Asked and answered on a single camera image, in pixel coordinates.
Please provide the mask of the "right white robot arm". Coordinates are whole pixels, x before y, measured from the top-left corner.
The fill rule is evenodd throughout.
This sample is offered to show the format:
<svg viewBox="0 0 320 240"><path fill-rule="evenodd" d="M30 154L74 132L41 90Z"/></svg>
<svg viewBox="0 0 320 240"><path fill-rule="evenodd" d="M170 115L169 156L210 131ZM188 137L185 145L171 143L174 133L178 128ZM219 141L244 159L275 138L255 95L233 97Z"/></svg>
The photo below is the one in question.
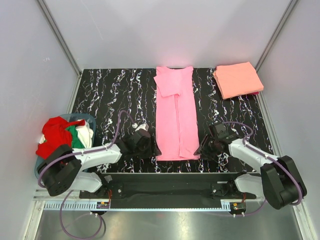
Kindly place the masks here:
<svg viewBox="0 0 320 240"><path fill-rule="evenodd" d="M222 196L239 198L243 194L252 194L264 198L274 209L279 210L287 205L297 206L307 195L306 186L294 160L287 156L269 154L248 142L253 134L244 137L226 128L226 123L209 126L209 133L201 141L196 155L211 160L219 153L242 160L251 166L257 175L244 171L229 180L222 190Z"/></svg>

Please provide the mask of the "pink t shirt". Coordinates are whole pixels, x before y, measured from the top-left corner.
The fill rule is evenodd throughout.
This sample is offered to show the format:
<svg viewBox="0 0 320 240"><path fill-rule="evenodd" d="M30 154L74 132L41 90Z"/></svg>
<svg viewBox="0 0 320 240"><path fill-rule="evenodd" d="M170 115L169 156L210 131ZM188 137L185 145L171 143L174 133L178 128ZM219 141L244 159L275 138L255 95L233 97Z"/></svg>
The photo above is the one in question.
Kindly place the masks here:
<svg viewBox="0 0 320 240"><path fill-rule="evenodd" d="M155 137L161 155L157 161L200 158L197 111L193 92L193 67L156 68Z"/></svg>

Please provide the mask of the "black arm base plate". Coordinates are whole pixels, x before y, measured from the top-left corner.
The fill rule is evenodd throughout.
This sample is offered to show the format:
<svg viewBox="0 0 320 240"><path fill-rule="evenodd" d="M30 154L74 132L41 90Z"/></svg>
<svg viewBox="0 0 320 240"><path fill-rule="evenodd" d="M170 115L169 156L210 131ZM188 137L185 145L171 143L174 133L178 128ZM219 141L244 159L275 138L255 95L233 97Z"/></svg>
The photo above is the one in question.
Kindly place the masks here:
<svg viewBox="0 0 320 240"><path fill-rule="evenodd" d="M81 191L81 199L113 199L131 196L197 196L217 199L255 199L248 191L237 190L234 180L240 173L106 173L102 192Z"/></svg>

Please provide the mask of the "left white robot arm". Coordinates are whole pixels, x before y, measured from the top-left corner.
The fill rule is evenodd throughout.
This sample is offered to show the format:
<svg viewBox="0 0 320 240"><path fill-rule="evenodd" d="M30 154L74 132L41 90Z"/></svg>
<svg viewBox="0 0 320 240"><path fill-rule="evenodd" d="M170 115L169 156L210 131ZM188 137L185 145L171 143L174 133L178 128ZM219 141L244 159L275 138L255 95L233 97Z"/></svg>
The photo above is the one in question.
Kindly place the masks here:
<svg viewBox="0 0 320 240"><path fill-rule="evenodd" d="M103 198L108 193L107 184L97 173L87 172L87 169L115 164L125 158L145 159L161 154L155 136L144 129L113 143L91 148L77 149L63 144L37 167L38 185L51 197L78 190Z"/></svg>

